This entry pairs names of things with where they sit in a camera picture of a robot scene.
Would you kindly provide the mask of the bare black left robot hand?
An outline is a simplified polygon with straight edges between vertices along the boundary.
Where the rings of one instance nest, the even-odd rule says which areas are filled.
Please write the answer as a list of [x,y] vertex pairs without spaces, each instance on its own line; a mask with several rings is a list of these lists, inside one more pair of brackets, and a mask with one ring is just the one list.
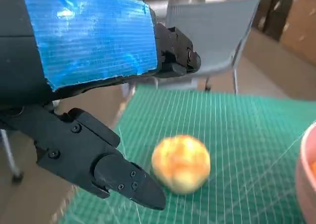
[[163,210],[163,189],[118,151],[119,136],[55,100],[140,77],[195,73],[201,59],[139,0],[0,0],[0,127],[34,143],[37,165],[100,198]]

